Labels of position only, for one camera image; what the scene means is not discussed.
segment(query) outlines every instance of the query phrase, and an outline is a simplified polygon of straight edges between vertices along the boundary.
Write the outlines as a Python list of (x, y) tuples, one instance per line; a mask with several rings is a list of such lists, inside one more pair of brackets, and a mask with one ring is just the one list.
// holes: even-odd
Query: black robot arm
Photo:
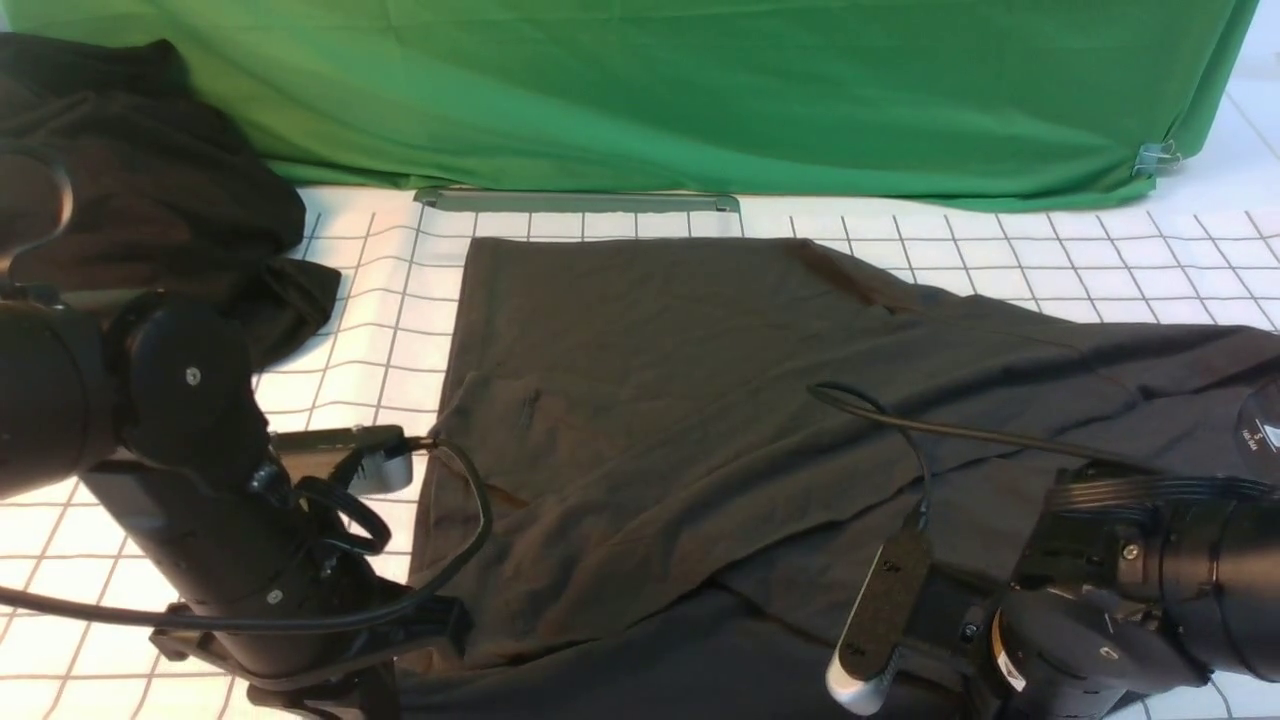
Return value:
[[(905, 420), (854, 405), (846, 397), (860, 395), (840, 383), (810, 392), (890, 427), (1093, 454)], [(828, 666), (831, 694), (874, 715), (902, 674), (963, 696), (965, 720), (1098, 720), (1129, 693), (1204, 685), (1217, 670), (1280, 682), (1280, 489), (1094, 455), (1059, 473), (1004, 582), (938, 564), (927, 516), (909, 518), (868, 571)]]
[[(291, 477), (316, 471), (314, 447), (307, 433), (268, 432), (239, 328), (164, 292), (10, 287), (0, 346), (0, 495), (78, 474), (184, 603), (147, 614), (17, 591), (0, 602), (154, 625), (168, 659), (200, 657), (247, 679), (253, 702), (317, 719), (396, 717), (394, 657), (462, 652), (466, 611), (435, 591), (492, 520), (456, 447), (370, 428), (320, 465), (324, 477)], [(320, 434), (332, 450), (333, 433)], [(351, 484), (369, 456), (442, 446), (479, 491), (481, 521), (429, 587), (410, 588), (369, 565), (389, 530)]]

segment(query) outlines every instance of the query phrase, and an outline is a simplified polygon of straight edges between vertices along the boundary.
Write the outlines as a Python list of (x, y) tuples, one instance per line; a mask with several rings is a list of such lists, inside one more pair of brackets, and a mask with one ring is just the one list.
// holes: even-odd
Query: metal clip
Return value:
[(1161, 170), (1172, 170), (1183, 164), (1183, 154), (1172, 140), (1148, 142), (1138, 149), (1133, 161), (1133, 177), (1152, 177)]

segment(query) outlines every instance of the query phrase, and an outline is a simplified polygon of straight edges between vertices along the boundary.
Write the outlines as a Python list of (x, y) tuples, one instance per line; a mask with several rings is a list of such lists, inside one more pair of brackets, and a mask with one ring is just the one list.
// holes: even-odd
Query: grid line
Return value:
[[(115, 569), (120, 565), (120, 555), (124, 552), (124, 547), (129, 544), (128, 538), (120, 539), (120, 546), (115, 551), (115, 557), (111, 560), (111, 568), (106, 571), (106, 579), (102, 580), (102, 589), (97, 592), (97, 602), (95, 605), (102, 605), (106, 600), (106, 589), (111, 587), (111, 578), (115, 575)], [(52, 716), (58, 712), (58, 703), (63, 700), (63, 693), (67, 692), (67, 683), (72, 679), (72, 671), (76, 669), (76, 661), (79, 660), (81, 652), (84, 650), (84, 641), (88, 639), (88, 630), (92, 625), (90, 623), (84, 624), (84, 630), (81, 633), (81, 639), (76, 643), (76, 652), (72, 653), (70, 662), (67, 664), (67, 673), (63, 674), (61, 680), (58, 683), (58, 692), (54, 694), (54, 701), (49, 707), (49, 712), (45, 717)]]
[[(1155, 318), (1156, 320), (1158, 320), (1160, 315), (1156, 314), (1156, 307), (1151, 305), (1151, 299), (1147, 297), (1146, 288), (1143, 288), (1142, 283), (1138, 282), (1138, 275), (1134, 274), (1133, 268), (1129, 265), (1129, 261), (1125, 259), (1124, 254), (1120, 252), (1120, 245), (1116, 242), (1116, 240), (1114, 237), (1111, 237), (1111, 228), (1108, 228), (1107, 224), (1102, 222), (1102, 218), (1100, 218), (1097, 215), (1094, 215), (1093, 218), (1098, 222), (1098, 227), (1102, 228), (1102, 233), (1107, 236), (1107, 242), (1111, 243), (1111, 249), (1115, 250), (1116, 255), (1120, 258), (1120, 261), (1124, 263), (1124, 269), (1129, 274), (1129, 282), (1132, 282), (1133, 286), (1135, 288), (1138, 288), (1138, 295), (1142, 296), (1142, 301), (1147, 306), (1147, 311), (1151, 313), (1152, 318)], [(1160, 229), (1160, 225), (1156, 224), (1156, 219), (1155, 218), (1151, 218), (1151, 224), (1155, 225), (1157, 231)], [(1165, 247), (1169, 247), (1169, 241), (1167, 240), (1165, 241)], [(1174, 255), (1174, 249), (1172, 247), (1169, 247), (1169, 255), (1171, 258), (1174, 258), (1175, 260), (1178, 259), (1178, 256)], [(1093, 309), (1097, 310), (1098, 319), (1100, 320), (1103, 319), (1102, 318), (1102, 310), (1097, 306), (1097, 304), (1093, 305)]]
[[(995, 218), (996, 218), (996, 225), (1000, 228), (1000, 234), (1002, 234), (1005, 237), (1005, 245), (1009, 246), (1009, 251), (1014, 254), (1014, 260), (1018, 261), (1018, 270), (1023, 274), (1023, 282), (1027, 283), (1027, 291), (1030, 292), (1032, 296), (1033, 296), (1032, 297), (1032, 304), (1036, 305), (1036, 311), (1039, 313), (1041, 311), (1041, 304), (1039, 304), (1039, 300), (1037, 300), (1034, 297), (1036, 288), (1032, 286), (1032, 279), (1027, 275), (1027, 268), (1023, 266), (1023, 258), (1021, 258), (1021, 255), (1018, 254), (1018, 246), (1014, 245), (1012, 240), (1010, 240), (1009, 231), (1005, 229), (1005, 223), (1000, 220), (1000, 215), (995, 215)], [(1066, 252), (1065, 247), (1062, 247), (1062, 252)]]
[[(370, 233), (370, 231), (374, 229), (374, 220), (376, 218), (378, 218), (378, 213), (376, 211), (369, 214), (369, 227), (365, 229), (365, 240), (364, 240), (364, 242), (360, 246), (360, 259), (361, 260), (365, 259), (365, 251), (369, 250), (369, 233)], [(347, 310), (351, 309), (351, 301), (349, 301), (351, 299), (348, 297), (347, 300), (348, 301), (346, 304), (343, 304), (343, 306), (342, 306), (342, 315), (338, 318), (338, 327), (342, 327), (342, 322), (347, 316)], [(311, 397), (311, 410), (307, 414), (307, 427), (308, 428), (311, 427), (311, 416), (315, 414), (316, 402), (320, 401), (320, 391), (324, 388), (325, 375), (329, 374), (329, 361), (333, 359), (333, 350), (334, 350), (334, 347), (337, 347), (337, 345), (338, 343), (334, 342), (334, 343), (332, 343), (329, 346), (329, 352), (325, 356), (325, 369), (321, 370), (320, 382), (316, 383), (315, 395)]]

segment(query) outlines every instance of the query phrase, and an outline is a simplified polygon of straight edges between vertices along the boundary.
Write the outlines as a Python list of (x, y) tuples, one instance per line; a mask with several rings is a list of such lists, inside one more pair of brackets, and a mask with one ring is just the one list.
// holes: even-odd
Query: white surface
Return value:
[[(1204, 154), (1143, 202), (1100, 214), (982, 215), (867, 199), (744, 199), (741, 217), (481, 214), (424, 210), (404, 192), (308, 191), (300, 256), (340, 268), (333, 322), (257, 382), (275, 429), (434, 421), (458, 284), (474, 234), (547, 242), (609, 237), (812, 237), (909, 279), (1079, 322), (1280, 327), (1280, 0), (1263, 0)], [(415, 486), (372, 501), (408, 565)], [(0, 505), (0, 584), (159, 610), (172, 588), (82, 487)], [(6, 611), (0, 716), (278, 717), (242, 683), (169, 664), (142, 629)], [(1280, 685), (1219, 676), (1121, 720), (1280, 716)]]

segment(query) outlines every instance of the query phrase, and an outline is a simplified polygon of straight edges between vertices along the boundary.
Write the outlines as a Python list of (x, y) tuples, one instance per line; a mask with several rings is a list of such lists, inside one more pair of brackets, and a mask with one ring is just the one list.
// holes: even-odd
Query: label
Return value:
[(1257, 479), (1280, 479), (1280, 380), (1258, 389), (1240, 405), (1235, 446)]

